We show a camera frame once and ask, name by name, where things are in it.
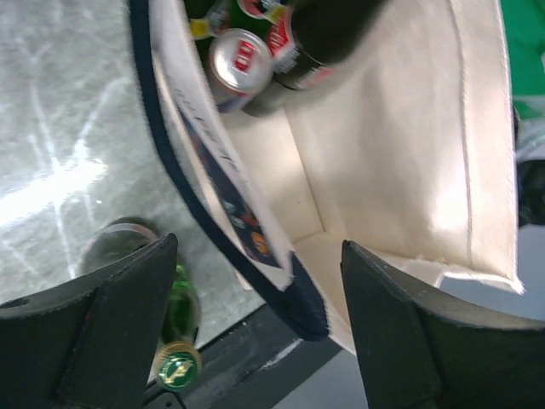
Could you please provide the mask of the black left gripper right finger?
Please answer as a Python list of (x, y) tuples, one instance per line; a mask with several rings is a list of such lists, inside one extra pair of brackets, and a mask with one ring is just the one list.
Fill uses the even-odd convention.
[(543, 407), (540, 320), (454, 297), (352, 241), (341, 276), (369, 407)]

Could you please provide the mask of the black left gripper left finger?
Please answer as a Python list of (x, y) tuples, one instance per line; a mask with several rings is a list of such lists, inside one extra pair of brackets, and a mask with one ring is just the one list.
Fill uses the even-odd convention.
[(169, 233), (1, 306), (3, 408), (140, 408), (175, 277)]

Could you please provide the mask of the cream canvas tote bag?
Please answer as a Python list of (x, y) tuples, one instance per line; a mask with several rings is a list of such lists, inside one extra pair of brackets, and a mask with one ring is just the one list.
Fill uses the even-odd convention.
[(263, 119), (221, 116), (179, 1), (128, 4), (159, 159), (193, 218), (299, 337), (354, 351), (351, 240), (421, 281), (523, 293), (498, 1), (393, 1), (338, 76)]

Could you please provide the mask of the silver beverage can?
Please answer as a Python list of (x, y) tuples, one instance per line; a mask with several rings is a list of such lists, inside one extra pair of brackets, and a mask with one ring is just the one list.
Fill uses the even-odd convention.
[(210, 46), (207, 74), (218, 111), (234, 112), (269, 85), (273, 58), (264, 41), (254, 33), (228, 29)]

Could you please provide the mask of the cola glass bottle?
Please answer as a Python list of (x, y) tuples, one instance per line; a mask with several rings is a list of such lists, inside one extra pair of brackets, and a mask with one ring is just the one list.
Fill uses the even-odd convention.
[(357, 48), (383, 1), (278, 1), (275, 22), (258, 30), (273, 59), (271, 82), (243, 112), (264, 117), (288, 97), (323, 82)]

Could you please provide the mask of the green bottle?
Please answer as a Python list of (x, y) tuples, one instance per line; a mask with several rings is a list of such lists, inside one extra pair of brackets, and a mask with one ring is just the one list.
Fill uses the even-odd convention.
[(201, 355), (195, 348), (200, 322), (198, 294), (178, 263), (153, 367), (161, 388), (178, 392), (191, 385), (202, 371)]
[(286, 5), (280, 0), (237, 0), (242, 12), (255, 20), (276, 24), (285, 14)]
[(183, 3), (194, 40), (217, 37), (231, 27), (229, 0), (184, 0)]

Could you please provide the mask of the front left cola bottle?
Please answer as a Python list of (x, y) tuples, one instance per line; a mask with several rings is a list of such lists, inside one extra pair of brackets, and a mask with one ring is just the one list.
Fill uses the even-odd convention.
[(146, 219), (127, 216), (100, 229), (83, 253), (77, 276), (115, 263), (157, 240), (157, 227)]

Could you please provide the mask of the front right cola bottle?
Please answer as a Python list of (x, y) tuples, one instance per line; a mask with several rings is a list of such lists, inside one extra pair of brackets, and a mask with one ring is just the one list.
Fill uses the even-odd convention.
[(526, 160), (517, 164), (519, 228), (544, 225), (544, 174), (543, 159)]

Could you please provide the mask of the green cloth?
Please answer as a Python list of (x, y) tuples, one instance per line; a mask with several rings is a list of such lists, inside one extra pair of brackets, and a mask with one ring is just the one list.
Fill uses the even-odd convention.
[(544, 116), (544, 1), (501, 2), (513, 104), (523, 120)]

